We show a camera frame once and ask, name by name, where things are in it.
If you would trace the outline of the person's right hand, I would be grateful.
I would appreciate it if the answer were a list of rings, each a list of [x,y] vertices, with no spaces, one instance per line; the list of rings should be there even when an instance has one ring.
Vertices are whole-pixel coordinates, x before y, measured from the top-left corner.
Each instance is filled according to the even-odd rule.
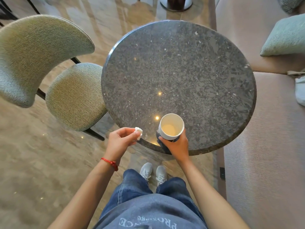
[[[175,142],[170,142],[166,146],[174,158],[177,160],[178,164],[186,164],[190,161],[189,159],[189,142],[186,137],[186,130],[184,129],[181,133],[179,139]]]

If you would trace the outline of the person's left hand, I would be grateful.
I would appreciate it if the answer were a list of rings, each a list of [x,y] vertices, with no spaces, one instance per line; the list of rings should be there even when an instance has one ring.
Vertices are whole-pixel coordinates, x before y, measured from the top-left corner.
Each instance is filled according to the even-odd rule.
[[[108,144],[103,158],[120,164],[120,160],[129,146],[126,146],[126,136],[133,133],[135,128],[123,127],[109,134]]]

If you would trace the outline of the white paper cup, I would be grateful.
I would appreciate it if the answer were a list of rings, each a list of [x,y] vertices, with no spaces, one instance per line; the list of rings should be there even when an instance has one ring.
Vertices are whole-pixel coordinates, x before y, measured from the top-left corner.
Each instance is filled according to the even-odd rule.
[[[184,131],[185,123],[177,114],[166,114],[162,117],[156,132],[157,142],[161,147],[165,147],[159,139],[161,136],[167,141],[176,142]]]

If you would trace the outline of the person's right forearm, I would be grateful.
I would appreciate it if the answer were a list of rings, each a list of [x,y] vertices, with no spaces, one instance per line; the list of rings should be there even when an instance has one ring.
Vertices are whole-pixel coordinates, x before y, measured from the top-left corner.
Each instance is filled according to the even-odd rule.
[[[177,160],[209,229],[250,229],[189,158]]]

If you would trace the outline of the person's left forearm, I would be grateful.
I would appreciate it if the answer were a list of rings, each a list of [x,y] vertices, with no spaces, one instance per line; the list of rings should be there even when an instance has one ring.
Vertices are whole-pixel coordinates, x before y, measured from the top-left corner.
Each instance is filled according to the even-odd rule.
[[[120,158],[104,156],[48,229],[87,229],[116,170],[108,161],[120,164]]]

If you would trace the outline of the grey left sneaker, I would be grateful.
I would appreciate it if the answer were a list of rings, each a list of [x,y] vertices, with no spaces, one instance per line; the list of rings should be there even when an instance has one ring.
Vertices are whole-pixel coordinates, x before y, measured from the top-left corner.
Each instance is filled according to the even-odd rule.
[[[148,182],[149,178],[151,177],[152,170],[153,170],[152,163],[147,162],[142,166],[139,174]]]

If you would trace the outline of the grey sneaker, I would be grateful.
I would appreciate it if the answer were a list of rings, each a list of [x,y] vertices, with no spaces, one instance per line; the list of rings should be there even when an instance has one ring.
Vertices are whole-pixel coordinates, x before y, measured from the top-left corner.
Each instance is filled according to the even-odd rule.
[[[162,165],[159,165],[156,169],[156,180],[157,186],[160,186],[165,181],[167,181],[167,171],[166,168]]]
[[[149,178],[151,177],[152,170],[153,170],[152,163],[147,162],[142,166],[139,174],[148,182]]]

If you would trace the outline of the grey right sneaker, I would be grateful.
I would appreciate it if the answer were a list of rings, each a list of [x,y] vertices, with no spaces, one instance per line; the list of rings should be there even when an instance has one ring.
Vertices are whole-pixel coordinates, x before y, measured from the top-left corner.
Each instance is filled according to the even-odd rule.
[[[166,168],[162,165],[159,165],[156,169],[156,180],[157,186],[160,186],[165,181],[167,181],[167,171]]]

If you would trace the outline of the blue denim jeans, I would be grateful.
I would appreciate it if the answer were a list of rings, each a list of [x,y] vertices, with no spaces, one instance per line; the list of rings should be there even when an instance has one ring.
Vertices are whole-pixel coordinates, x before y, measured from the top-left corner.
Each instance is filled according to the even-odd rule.
[[[148,194],[153,194],[153,192],[150,190],[147,180],[136,170],[127,169],[123,174],[122,183],[114,190],[109,202],[104,207],[100,218],[119,204]],[[182,178],[173,177],[163,184],[160,184],[156,189],[156,194],[169,196],[182,202],[204,221],[201,212],[191,198],[186,183]]]

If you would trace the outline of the grey printed shirt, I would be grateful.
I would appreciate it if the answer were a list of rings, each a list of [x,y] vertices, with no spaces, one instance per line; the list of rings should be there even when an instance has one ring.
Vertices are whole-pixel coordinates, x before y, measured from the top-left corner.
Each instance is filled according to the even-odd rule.
[[[190,208],[161,194],[126,201],[107,212],[93,229],[207,229]]]

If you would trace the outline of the beige upholstered sofa bench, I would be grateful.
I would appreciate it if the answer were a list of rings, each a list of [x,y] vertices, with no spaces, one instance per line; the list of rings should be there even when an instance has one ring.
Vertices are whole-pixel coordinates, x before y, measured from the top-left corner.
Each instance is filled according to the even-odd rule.
[[[224,147],[227,201],[251,229],[305,229],[305,107],[295,79],[305,54],[260,56],[285,13],[277,0],[216,0],[217,31],[244,54],[254,71],[257,102],[244,131]]]

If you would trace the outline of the green upholstered chair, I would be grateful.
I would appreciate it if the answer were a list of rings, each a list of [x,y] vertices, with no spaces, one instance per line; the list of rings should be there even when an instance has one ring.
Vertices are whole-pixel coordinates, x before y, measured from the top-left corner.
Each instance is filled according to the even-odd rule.
[[[77,59],[94,51],[86,32],[62,17],[33,15],[13,21],[0,29],[0,97],[30,108],[39,96],[66,127],[104,141],[91,129],[107,112],[103,67]]]

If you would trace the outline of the round metal table base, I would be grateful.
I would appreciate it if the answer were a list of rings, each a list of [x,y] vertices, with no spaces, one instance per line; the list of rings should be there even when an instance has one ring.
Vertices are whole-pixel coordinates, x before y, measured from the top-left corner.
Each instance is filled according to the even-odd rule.
[[[160,0],[160,4],[168,11],[183,12],[188,10],[192,4],[192,0]]]

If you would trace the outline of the white bag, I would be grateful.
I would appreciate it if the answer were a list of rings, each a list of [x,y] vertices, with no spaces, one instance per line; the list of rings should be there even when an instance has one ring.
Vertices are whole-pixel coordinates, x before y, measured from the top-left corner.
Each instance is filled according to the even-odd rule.
[[[305,76],[295,79],[295,99],[305,107]]]

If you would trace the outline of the light green cushion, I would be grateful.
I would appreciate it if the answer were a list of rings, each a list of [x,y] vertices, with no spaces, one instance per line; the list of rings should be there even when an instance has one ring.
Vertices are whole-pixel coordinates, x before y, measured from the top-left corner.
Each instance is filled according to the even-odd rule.
[[[279,20],[261,48],[260,56],[305,54],[305,13]]]

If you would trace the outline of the black metal chair legs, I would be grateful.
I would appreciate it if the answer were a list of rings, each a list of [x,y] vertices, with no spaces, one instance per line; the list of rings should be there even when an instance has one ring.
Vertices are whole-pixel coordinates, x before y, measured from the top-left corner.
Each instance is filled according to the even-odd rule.
[[[26,0],[30,6],[33,8],[36,14],[40,15],[40,12],[35,7],[35,5],[32,3],[31,0]],[[19,20],[19,18],[13,14],[13,11],[8,7],[6,2],[4,0],[0,0],[0,20]],[[0,27],[4,27],[4,24],[0,21]]]

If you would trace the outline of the grey knitted cushion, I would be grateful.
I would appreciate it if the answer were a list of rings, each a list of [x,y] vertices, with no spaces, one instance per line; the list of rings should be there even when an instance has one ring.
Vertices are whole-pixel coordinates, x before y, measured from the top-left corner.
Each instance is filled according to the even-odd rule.
[[[295,13],[296,9],[305,1],[305,0],[277,0],[281,9],[287,13]]]

